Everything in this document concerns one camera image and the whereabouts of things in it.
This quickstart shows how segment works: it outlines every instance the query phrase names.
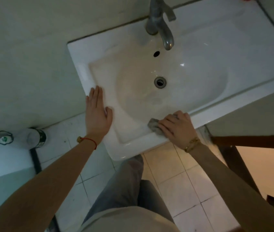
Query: trouser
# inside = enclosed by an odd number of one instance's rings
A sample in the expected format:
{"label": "trouser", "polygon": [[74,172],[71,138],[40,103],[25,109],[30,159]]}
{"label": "trouser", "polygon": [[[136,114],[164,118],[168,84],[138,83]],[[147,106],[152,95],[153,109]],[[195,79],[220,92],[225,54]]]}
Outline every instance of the trouser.
{"label": "trouser", "polygon": [[100,193],[84,222],[96,213],[111,208],[138,206],[153,211],[174,223],[164,201],[148,180],[142,180],[143,158],[124,161]]}

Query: beige shirt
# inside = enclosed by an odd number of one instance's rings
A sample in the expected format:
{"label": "beige shirt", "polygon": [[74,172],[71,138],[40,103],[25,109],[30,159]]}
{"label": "beige shirt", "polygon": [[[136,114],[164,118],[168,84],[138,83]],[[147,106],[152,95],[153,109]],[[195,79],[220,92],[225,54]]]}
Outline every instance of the beige shirt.
{"label": "beige shirt", "polygon": [[179,232],[174,223],[170,222],[161,215],[135,206],[126,208],[112,208],[97,213],[87,220],[78,231]]}

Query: red object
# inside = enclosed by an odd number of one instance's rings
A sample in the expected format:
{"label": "red object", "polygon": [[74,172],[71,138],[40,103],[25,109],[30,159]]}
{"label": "red object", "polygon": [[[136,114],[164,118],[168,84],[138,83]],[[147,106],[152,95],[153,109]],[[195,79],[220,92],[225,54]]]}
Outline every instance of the red object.
{"label": "red object", "polygon": [[96,143],[96,141],[94,141],[93,139],[90,139],[90,138],[81,138],[81,140],[91,140],[92,142],[95,143],[96,147],[95,147],[94,150],[96,150],[96,148],[97,148],[97,143]]}

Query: bracelet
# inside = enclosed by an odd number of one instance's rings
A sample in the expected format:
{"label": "bracelet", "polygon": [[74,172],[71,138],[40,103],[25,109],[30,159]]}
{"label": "bracelet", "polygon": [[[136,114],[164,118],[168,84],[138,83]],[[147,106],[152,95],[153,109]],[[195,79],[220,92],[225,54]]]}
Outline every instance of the bracelet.
{"label": "bracelet", "polygon": [[191,150],[193,150],[198,144],[201,143],[201,140],[199,138],[194,138],[190,140],[188,146],[184,149],[186,153],[189,153]]}
{"label": "bracelet", "polygon": [[77,138],[77,142],[78,142],[78,143],[82,142],[83,140],[91,140],[92,142],[94,142],[94,143],[95,143],[95,149],[94,149],[94,150],[96,150],[96,148],[97,148],[97,143],[96,143],[96,141],[94,141],[93,139],[90,139],[90,138],[86,138],[86,137],[82,138],[82,137],[80,137],[80,136]]}

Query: tiled floor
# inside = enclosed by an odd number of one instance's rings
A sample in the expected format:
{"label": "tiled floor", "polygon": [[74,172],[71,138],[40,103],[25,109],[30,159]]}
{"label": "tiled floor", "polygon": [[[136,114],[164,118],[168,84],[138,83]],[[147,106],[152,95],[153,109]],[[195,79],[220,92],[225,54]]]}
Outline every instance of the tiled floor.
{"label": "tiled floor", "polygon": [[[45,129],[47,143],[37,149],[42,168],[74,147],[85,135],[84,114]],[[201,141],[224,161],[204,127],[198,129]],[[150,180],[162,196],[181,232],[225,232],[238,226],[206,173],[187,153],[166,143],[145,152],[143,179]],[[75,232],[91,205],[121,162],[112,161],[103,144],[89,158],[75,186],[56,213],[62,232]]]}

